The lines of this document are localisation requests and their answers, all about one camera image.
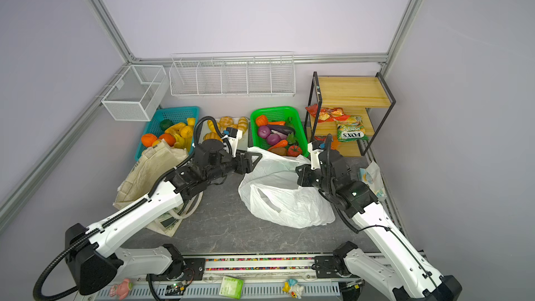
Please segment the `white plastic grocery bag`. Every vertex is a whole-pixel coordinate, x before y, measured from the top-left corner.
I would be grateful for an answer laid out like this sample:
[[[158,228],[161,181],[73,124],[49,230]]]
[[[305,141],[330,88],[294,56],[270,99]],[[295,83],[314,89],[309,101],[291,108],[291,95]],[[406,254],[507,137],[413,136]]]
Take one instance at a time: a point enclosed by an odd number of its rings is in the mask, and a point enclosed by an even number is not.
[[[238,186],[238,194],[253,216],[295,229],[336,220],[331,204],[316,188],[298,184],[295,169],[310,163],[306,157],[279,156],[259,147],[247,151],[262,154],[253,172],[245,174]]]

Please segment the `beige canvas tote bag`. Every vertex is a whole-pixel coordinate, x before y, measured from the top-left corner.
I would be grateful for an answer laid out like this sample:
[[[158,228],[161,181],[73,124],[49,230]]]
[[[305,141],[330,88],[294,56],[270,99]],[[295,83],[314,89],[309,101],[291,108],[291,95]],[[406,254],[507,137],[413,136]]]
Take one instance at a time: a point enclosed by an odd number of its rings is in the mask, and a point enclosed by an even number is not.
[[[113,206],[121,210],[148,194],[161,175],[179,165],[187,156],[187,150],[172,148],[165,142],[147,148],[125,181],[119,186]],[[174,236],[182,221],[190,217],[199,207],[202,198],[203,195],[199,194],[187,200],[157,217],[146,228],[164,236]]]

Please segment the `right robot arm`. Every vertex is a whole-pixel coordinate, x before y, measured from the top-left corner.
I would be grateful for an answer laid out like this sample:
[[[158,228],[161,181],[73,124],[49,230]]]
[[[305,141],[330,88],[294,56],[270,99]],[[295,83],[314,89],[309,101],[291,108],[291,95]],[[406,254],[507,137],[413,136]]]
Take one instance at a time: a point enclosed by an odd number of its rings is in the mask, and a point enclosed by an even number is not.
[[[308,145],[309,164],[297,167],[298,184],[314,187],[354,233],[366,234],[388,261],[384,266],[352,242],[333,253],[344,274],[356,275],[389,300],[457,300],[462,286],[433,267],[399,231],[377,196],[352,178],[332,138]]]

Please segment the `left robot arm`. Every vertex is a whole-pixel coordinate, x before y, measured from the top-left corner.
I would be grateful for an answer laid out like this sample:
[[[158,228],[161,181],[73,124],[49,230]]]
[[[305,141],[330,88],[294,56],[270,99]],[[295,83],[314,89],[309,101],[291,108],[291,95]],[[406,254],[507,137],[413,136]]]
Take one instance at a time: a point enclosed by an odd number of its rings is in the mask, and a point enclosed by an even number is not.
[[[196,144],[181,164],[164,172],[147,194],[117,213],[84,227],[75,224],[65,233],[65,249],[44,269],[33,287],[35,300],[59,300],[78,292],[94,294],[111,282],[129,276],[150,280],[177,280],[188,265],[174,245],[155,249],[124,249],[125,241],[157,217],[200,195],[217,179],[230,173],[249,174],[262,159],[261,153],[236,147],[239,131],[220,140]],[[59,263],[65,261],[75,286],[55,295],[45,295],[43,286]]]

